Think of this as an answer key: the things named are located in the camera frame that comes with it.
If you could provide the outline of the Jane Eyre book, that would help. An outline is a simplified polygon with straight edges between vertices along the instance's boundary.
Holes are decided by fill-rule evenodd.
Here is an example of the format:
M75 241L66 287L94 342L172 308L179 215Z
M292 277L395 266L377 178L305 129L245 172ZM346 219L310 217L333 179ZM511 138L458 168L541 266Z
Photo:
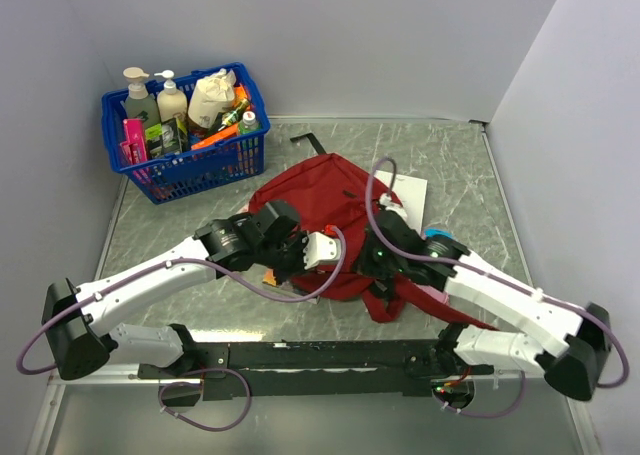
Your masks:
M267 269L262 278L263 290L270 293L268 297L272 301L282 301L283 299L291 299L299 301L302 299L305 303L317 305L319 298L306 299L308 293L292 284L291 281L278 282L272 269Z

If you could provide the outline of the red backpack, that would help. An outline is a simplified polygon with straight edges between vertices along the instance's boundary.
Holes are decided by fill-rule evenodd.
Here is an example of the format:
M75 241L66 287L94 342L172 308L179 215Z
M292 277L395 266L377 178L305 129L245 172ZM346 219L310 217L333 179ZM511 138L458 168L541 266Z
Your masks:
M283 200L298 212L301 229L323 231L335 225L342 231L347 243L346 260L336 280L322 293L324 298L359 298L371 319L378 323L396 320L410 303L445 322L491 329L491 325L434 299L404 275L394 277L394 295L385 301L374 295L373 278L352 270L365 242L368 177L367 172L338 154L316 155L288 168L254 192L248 211L254 214L270 201Z

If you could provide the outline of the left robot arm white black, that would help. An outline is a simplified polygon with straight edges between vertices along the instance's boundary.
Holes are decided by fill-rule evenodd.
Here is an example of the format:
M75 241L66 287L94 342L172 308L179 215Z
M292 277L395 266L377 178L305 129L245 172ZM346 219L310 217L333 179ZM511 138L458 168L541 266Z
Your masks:
M168 251L119 274L74 285L51 284L42 316L58 374L84 378L109 361L166 368L177 377L198 362L182 325L149 328L126 319L170 295L254 265L284 275L302 272L308 236L288 203L266 203L256 213L214 219Z

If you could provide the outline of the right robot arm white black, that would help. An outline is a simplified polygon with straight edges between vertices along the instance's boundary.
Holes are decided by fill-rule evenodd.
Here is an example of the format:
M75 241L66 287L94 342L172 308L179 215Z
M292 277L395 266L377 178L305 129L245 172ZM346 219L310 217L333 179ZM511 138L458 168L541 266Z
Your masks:
M592 399L611 352L609 312L590 303L566 304L504 274L454 239L421 238L396 212L370 216L354 269L384 286L382 294L429 302L447 294L497 316L513 332L462 320L455 338L436 350L438 365L458 373L467 365L541 375L562 395Z

